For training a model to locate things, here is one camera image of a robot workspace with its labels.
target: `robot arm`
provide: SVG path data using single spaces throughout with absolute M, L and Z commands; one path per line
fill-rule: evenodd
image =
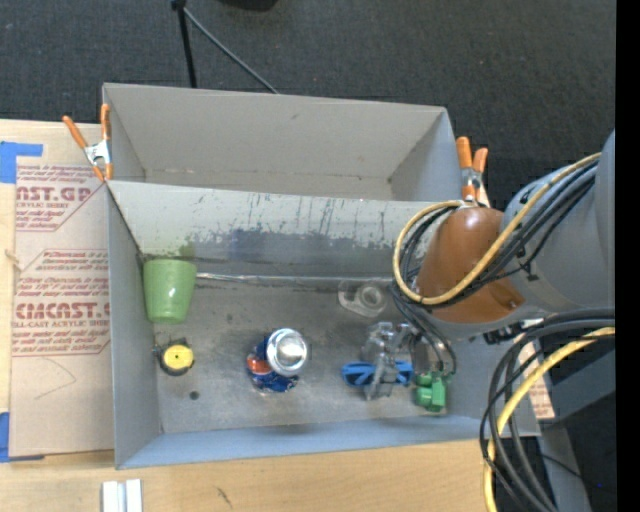
M 396 291 L 451 340 L 614 308 L 614 188 L 615 132 L 602 153 L 524 187 L 504 213 L 476 202 L 431 207 L 398 238 Z M 418 239 L 426 249 L 412 266 Z

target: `green cup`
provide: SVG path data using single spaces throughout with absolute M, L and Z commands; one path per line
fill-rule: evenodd
M 193 263 L 166 258 L 149 260 L 142 269 L 142 282 L 149 321 L 160 324 L 185 321 L 196 284 Z

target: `cardboard box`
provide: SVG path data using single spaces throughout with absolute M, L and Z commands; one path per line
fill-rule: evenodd
M 471 439 L 504 347 L 456 345 L 446 415 L 409 388 L 366 401 L 342 381 L 368 326 L 341 286 L 391 279 L 395 238 L 434 201 L 460 198 L 443 108 L 106 84 L 115 459 L 119 468 Z M 141 264 L 194 262 L 183 324 L 151 324 Z M 253 388 L 245 357 L 291 327 L 312 348 L 287 393 Z M 156 344 L 186 338 L 195 365 L 169 376 Z M 522 427 L 535 430 L 531 421 Z

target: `wire bundle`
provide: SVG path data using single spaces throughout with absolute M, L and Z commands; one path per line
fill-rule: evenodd
M 435 309 L 455 304 L 492 281 L 502 279 L 515 272 L 527 271 L 553 230 L 595 183 L 595 171 L 599 158 L 600 153 L 583 158 L 542 184 L 507 224 L 473 269 L 456 286 L 437 297 L 422 296 L 414 292 L 407 284 L 406 278 L 411 275 L 403 272 L 400 262 L 405 257 L 410 241 L 404 244 L 404 239 L 416 225 L 418 227 L 415 229 L 414 235 L 420 232 L 422 224 L 418 223 L 429 222 L 429 219 L 433 218 L 434 212 L 470 205 L 461 201 L 444 201 L 419 211 L 400 232 L 394 249 L 393 273 L 400 291 L 413 302 L 422 304 L 428 309 Z M 523 254 L 525 245 L 539 233 L 542 233 L 542 236 L 531 255 L 524 263 L 507 273 L 507 266 L 516 257 Z
M 439 207 L 434 208 L 432 214 L 425 218 L 408 238 L 399 258 L 400 272 L 403 281 L 413 281 L 420 271 L 420 265 L 414 263 L 414 255 L 424 233 L 439 218 L 451 213 L 459 206 L 459 202 L 451 201 L 446 205 L 439 205 Z M 418 368 L 419 365 L 416 364 L 416 346 L 424 340 L 431 347 L 437 358 L 436 367 L 430 368 L 430 370 L 434 369 L 445 375 L 454 374 L 457 369 L 457 361 L 455 352 L 451 347 L 451 342 L 429 321 L 425 315 L 424 308 L 415 304 L 402 293 L 397 282 L 391 283 L 390 291 L 396 308 L 414 329 L 413 337 L 409 340 L 408 344 L 414 368 L 417 368 L 416 371 L 419 372 L 421 370 Z
M 489 386 L 488 407 L 480 427 L 480 445 L 486 463 L 483 486 L 487 510 L 490 512 L 497 512 L 493 491 L 494 475 L 521 510 L 557 512 L 552 498 L 544 490 L 527 458 L 513 412 L 532 385 L 550 368 L 595 341 L 615 339 L 614 315 L 613 309 L 607 309 L 580 310 L 548 317 L 542 324 L 521 334 L 498 363 Z M 559 345 L 557 349 L 514 389 L 516 381 L 543 354 L 542 350 L 538 350 L 518 364 L 524 347 L 532 340 L 558 333 L 566 334 L 567 338 L 555 342 Z M 498 414 L 501 400 L 504 400 L 504 406 Z M 511 461 L 501 437 L 506 426 L 511 433 L 518 469 Z

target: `bin floor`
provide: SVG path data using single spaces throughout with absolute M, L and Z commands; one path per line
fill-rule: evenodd
M 160 344 L 185 337 L 194 366 L 179 377 L 158 366 L 161 421 L 165 433 L 295 425 L 426 414 L 412 401 L 411 387 L 367 401 L 347 386 L 344 364 L 359 359 L 367 328 L 400 322 L 389 300 L 377 318 L 339 304 L 338 289 L 299 284 L 256 285 L 198 280 L 187 321 L 155 326 Z M 282 327 L 298 330 L 311 348 L 298 384 L 285 393 L 263 393 L 252 384 L 245 358 L 265 336 Z M 409 361 L 409 355 L 400 359 Z

